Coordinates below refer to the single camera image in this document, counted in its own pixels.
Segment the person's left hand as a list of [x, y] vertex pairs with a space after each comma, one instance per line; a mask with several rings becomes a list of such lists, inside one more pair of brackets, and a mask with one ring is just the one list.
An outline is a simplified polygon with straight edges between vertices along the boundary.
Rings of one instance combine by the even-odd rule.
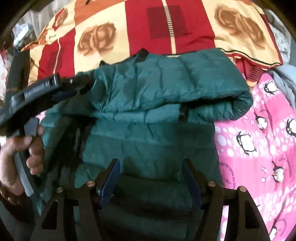
[[28, 204], [20, 170], [20, 154], [29, 152], [25, 165], [30, 174], [39, 175], [44, 169], [45, 149], [42, 136], [44, 127], [38, 125], [37, 136], [14, 136], [7, 139], [1, 147], [1, 198], [13, 206]]

